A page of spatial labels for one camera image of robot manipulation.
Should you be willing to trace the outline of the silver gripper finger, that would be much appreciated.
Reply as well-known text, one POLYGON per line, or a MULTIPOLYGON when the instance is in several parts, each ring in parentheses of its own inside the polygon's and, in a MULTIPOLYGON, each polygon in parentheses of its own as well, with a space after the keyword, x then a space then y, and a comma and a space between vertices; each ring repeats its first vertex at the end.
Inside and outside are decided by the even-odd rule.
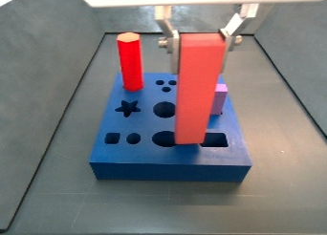
POLYGON ((179 74, 179 55, 181 55, 181 33, 173 28, 170 23, 171 6, 155 7, 155 21, 163 31, 163 37, 159 38, 159 47, 167 49, 171 55, 171 72, 179 74))
POLYGON ((219 34, 222 35, 226 44, 223 64, 226 64, 229 53, 234 50, 237 37, 257 17, 258 8, 258 3, 239 4, 237 6, 237 12, 234 13, 227 25, 219 29, 219 34))

